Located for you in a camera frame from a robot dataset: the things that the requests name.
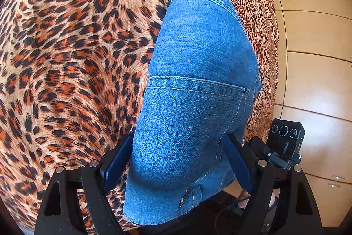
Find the blue denim jeans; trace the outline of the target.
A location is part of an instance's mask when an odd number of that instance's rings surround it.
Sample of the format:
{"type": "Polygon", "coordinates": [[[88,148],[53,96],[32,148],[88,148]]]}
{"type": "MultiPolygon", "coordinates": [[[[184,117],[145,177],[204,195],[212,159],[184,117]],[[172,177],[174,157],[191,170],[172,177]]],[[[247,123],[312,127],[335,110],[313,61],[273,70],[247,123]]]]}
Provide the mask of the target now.
{"type": "Polygon", "coordinates": [[[258,61],[229,0],[172,0],[148,67],[124,215],[141,226],[188,213],[235,178],[224,149],[241,140],[261,89],[258,61]]]}

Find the beige wardrobe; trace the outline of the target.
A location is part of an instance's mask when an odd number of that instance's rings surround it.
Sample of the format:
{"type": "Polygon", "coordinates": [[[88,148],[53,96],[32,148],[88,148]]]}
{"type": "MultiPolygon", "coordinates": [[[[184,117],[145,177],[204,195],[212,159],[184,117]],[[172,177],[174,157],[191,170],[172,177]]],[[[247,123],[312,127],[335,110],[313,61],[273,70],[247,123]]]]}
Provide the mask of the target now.
{"type": "Polygon", "coordinates": [[[322,224],[351,210],[351,0],[274,0],[279,84],[274,116],[301,122],[301,167],[322,224]]]}

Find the leopard print bedspread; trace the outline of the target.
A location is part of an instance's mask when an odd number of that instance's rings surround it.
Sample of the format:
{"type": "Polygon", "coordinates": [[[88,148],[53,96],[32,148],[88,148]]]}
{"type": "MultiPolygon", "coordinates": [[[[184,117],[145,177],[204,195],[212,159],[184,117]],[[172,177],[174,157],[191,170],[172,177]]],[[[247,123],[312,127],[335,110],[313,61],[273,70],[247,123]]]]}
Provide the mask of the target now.
{"type": "MultiPolygon", "coordinates": [[[[34,230],[56,167],[100,158],[136,126],[170,1],[2,1],[1,199],[20,228],[34,230]]],[[[274,0],[230,1],[262,81],[245,137],[264,137],[279,69],[274,0]]]]}

